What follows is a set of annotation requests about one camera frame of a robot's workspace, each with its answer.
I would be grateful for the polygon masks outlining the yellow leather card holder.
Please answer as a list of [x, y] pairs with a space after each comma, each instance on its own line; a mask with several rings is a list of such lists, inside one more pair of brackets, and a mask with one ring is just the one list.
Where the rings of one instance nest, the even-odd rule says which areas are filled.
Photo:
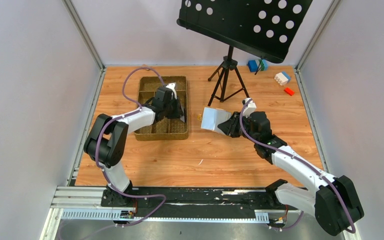
[[225, 135], [218, 125], [229, 120], [231, 116], [232, 113], [229, 111], [206, 106], [203, 109], [200, 128]]

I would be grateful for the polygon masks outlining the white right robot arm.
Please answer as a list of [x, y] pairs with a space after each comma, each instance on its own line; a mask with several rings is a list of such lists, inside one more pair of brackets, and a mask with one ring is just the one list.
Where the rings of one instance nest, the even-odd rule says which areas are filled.
[[332, 236], [343, 231], [356, 233], [356, 222], [364, 217], [364, 210], [352, 180], [345, 175], [336, 177], [302, 158], [273, 134], [265, 112], [245, 116], [235, 111], [229, 118], [217, 120], [215, 130], [232, 138], [252, 141], [260, 158], [304, 185], [301, 189], [283, 179], [273, 182], [267, 188], [274, 204], [293, 206], [312, 215]]

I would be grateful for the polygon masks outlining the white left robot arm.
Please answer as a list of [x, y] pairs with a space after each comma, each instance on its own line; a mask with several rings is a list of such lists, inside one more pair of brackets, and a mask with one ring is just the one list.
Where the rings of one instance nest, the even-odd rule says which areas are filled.
[[134, 197], [130, 194], [132, 182], [121, 161], [127, 137], [130, 133], [155, 125], [163, 119], [186, 119], [175, 83], [160, 86], [154, 97], [133, 111], [113, 116], [102, 113], [96, 118], [83, 151], [100, 168], [109, 189], [125, 198]]

